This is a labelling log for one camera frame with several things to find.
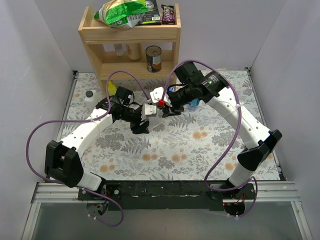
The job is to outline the blue label water bottle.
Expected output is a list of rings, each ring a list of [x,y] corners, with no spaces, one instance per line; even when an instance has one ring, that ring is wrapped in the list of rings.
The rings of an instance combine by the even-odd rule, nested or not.
[[[191,111],[195,111],[198,106],[200,104],[200,100],[197,98],[197,99],[194,99],[192,101],[190,101],[187,105],[187,107],[191,110]]]
[[[174,88],[173,86],[170,86],[170,87],[168,88],[168,91],[169,91],[169,92],[174,92],[174,91],[175,91],[175,88]]]

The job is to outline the clear plastic bottle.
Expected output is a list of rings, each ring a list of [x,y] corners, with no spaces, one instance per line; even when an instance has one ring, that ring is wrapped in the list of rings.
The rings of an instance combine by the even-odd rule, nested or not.
[[[162,110],[158,109],[156,114],[149,116],[148,120],[149,120],[149,129],[153,129],[155,127],[157,127],[158,125],[160,125],[163,122],[163,112]]]

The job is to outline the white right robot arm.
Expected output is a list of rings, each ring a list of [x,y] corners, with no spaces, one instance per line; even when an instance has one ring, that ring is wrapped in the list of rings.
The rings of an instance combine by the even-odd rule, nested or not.
[[[244,150],[237,156],[238,165],[221,188],[211,191],[227,192],[237,199],[245,192],[244,186],[254,179],[253,174],[261,163],[273,152],[282,138],[279,130],[270,130],[261,124],[240,102],[235,87],[214,68],[207,75],[197,69],[196,60],[185,60],[170,72],[180,81],[180,89],[170,91],[166,83],[157,105],[163,110],[163,117],[179,115],[184,106],[193,100],[200,100],[216,110],[231,127],[234,136],[214,164],[216,167],[227,155],[236,139],[240,137]]]

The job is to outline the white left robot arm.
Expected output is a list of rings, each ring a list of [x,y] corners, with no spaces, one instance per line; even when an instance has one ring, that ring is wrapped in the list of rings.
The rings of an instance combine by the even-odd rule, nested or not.
[[[117,120],[130,123],[133,134],[148,134],[148,117],[156,113],[156,107],[145,103],[133,108],[135,104],[133,92],[124,87],[119,87],[111,99],[104,98],[97,102],[85,123],[60,141],[48,143],[45,174],[70,188],[89,189],[95,200],[103,199],[107,191],[102,178],[85,171],[81,158],[91,142]]]

